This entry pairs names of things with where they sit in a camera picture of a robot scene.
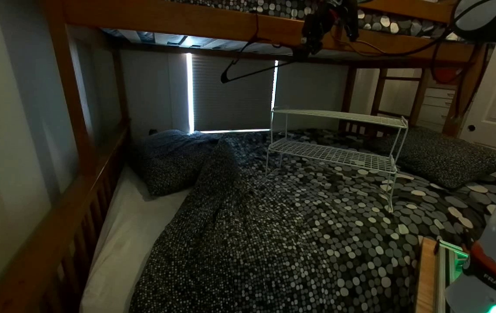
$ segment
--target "mattress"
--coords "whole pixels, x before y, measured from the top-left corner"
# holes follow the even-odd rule
[[[153,243],[189,192],[153,200],[145,184],[125,166],[95,248],[82,313],[128,311]]]

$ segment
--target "pillow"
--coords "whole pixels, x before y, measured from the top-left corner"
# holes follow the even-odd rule
[[[387,155],[394,140],[395,136],[379,137],[365,141],[365,147]],[[439,186],[455,189],[496,172],[496,150],[413,127],[397,164]]]
[[[214,135],[162,131],[133,145],[128,162],[151,196],[165,196],[194,185],[217,141]]]

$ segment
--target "polka dot bedding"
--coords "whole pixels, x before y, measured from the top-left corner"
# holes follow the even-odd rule
[[[362,150],[323,130],[293,140]],[[223,136],[153,245],[136,312],[413,311],[424,236],[470,245],[496,204],[491,178],[448,191],[410,173],[385,210],[382,173],[270,155],[267,133]]]

